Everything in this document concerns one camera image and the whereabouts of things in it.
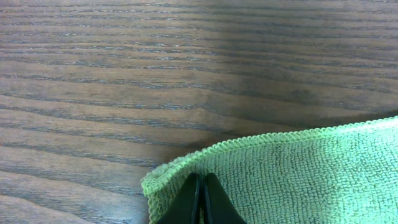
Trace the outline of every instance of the microfiber cloth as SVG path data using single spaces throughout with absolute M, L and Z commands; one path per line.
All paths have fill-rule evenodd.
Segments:
M 398 116 L 220 142 L 142 179 L 150 222 L 215 173 L 247 223 L 398 223 Z

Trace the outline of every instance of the terry cloth fabric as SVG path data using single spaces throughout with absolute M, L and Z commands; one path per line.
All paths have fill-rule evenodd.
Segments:
M 247 223 L 398 223 L 398 116 L 229 140 L 142 179 L 150 222 L 192 172 L 215 173 Z

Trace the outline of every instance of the dark wood tabletop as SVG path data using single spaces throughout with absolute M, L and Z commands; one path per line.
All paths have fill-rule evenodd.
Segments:
M 147 223 L 216 142 L 398 110 L 396 1 L 0 1 L 0 223 Z

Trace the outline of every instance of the green towel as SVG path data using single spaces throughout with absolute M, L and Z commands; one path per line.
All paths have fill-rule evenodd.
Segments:
M 156 222 L 191 172 L 214 172 L 249 223 L 398 223 L 398 116 L 229 140 L 142 179 Z

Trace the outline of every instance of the textured fabric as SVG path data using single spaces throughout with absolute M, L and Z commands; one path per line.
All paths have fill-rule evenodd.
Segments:
M 398 116 L 221 142 L 142 179 L 151 223 L 214 172 L 247 223 L 398 223 Z

